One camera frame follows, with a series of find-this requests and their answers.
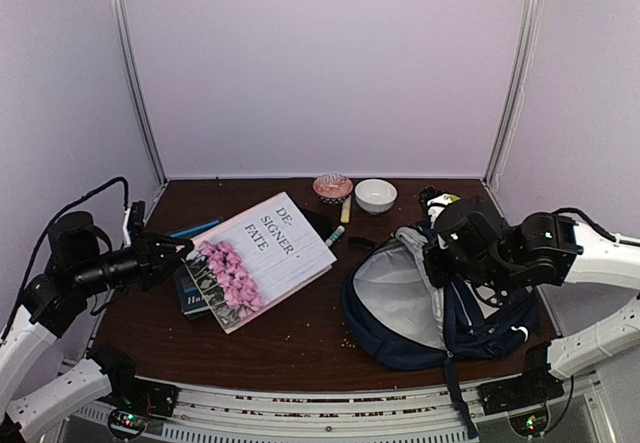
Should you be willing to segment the white book pink flowers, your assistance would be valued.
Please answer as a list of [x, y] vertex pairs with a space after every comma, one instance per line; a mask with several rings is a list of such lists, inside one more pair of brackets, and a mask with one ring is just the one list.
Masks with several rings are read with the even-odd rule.
[[285, 192], [192, 242], [186, 271], [227, 334], [324, 275], [337, 261]]

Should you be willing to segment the navy blue student backpack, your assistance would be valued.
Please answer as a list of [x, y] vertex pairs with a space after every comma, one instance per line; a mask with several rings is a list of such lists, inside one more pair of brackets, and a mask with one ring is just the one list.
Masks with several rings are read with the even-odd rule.
[[356, 341], [381, 364], [402, 371], [442, 368], [452, 405], [476, 438], [456, 364], [514, 353], [539, 331], [539, 304], [521, 289], [504, 306], [491, 308], [459, 277], [434, 286], [425, 254], [436, 244], [435, 232], [423, 222], [398, 228], [345, 278], [342, 311]]

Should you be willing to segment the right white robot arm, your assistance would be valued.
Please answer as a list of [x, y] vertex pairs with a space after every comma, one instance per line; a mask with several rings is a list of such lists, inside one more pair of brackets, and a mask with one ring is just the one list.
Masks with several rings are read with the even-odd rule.
[[[639, 242], [602, 228], [577, 208], [536, 212], [511, 226], [480, 198], [426, 194], [421, 206], [437, 236], [426, 265], [434, 283], [460, 277], [487, 307], [500, 308], [520, 289], [565, 283], [639, 288]], [[519, 403], [639, 341], [639, 299], [584, 330], [555, 339], [513, 382]]]

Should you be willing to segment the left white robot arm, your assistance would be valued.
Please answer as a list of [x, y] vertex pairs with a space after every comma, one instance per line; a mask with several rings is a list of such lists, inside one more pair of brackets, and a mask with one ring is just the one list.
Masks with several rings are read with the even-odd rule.
[[129, 185], [114, 177], [68, 203], [43, 228], [35, 245], [47, 243], [50, 256], [38, 275], [26, 272], [1, 333], [1, 439], [26, 442], [96, 399], [111, 396], [123, 407], [144, 396], [135, 364], [113, 348], [90, 351], [68, 374], [19, 398], [27, 373], [87, 309], [92, 296], [132, 285], [148, 291], [164, 283], [193, 250], [193, 243], [147, 232], [142, 201], [123, 202], [123, 243], [108, 235], [79, 205], [106, 189]]

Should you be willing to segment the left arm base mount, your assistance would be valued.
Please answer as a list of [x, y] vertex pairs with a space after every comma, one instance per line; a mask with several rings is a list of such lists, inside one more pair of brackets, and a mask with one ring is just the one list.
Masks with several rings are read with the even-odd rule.
[[179, 389], [167, 383], [135, 378], [128, 396], [114, 393], [98, 399], [111, 407], [106, 427], [117, 439], [130, 441], [140, 437], [152, 423], [172, 417]]

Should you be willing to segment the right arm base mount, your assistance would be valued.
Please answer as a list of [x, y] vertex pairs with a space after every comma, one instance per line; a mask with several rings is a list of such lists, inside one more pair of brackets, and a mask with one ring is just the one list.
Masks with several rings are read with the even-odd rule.
[[529, 440], [544, 436], [552, 427], [548, 403], [564, 395], [561, 380], [546, 372], [483, 383], [478, 387], [485, 416], [507, 414], [510, 428]]

